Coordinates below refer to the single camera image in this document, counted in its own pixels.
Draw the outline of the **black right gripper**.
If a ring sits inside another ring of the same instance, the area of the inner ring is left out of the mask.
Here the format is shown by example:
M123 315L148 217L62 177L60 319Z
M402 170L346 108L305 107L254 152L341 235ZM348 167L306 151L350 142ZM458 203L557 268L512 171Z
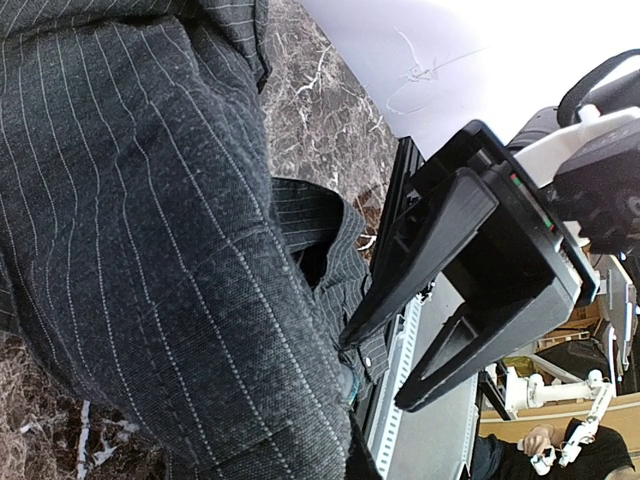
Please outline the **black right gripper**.
M409 180L390 258L339 337L370 338L438 274L463 299L395 396L417 412L564 323L598 280L566 226L487 125L473 120Z

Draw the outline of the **black pinstriped garment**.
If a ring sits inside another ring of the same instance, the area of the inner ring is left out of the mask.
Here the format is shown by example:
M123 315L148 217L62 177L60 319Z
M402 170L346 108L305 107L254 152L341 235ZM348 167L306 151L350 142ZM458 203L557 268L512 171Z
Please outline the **black pinstriped garment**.
M273 177L264 1L1 5L1 324L170 479L375 479L364 223Z

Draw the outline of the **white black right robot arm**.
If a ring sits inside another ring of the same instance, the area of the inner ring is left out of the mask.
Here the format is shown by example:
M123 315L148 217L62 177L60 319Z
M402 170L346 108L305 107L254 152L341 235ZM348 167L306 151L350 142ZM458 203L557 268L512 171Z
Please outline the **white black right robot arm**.
M618 54L539 111L508 144L474 120L424 158L399 142L373 283L344 349L386 328L444 275L463 302L394 397L418 411L590 305L589 254L639 246L639 76Z

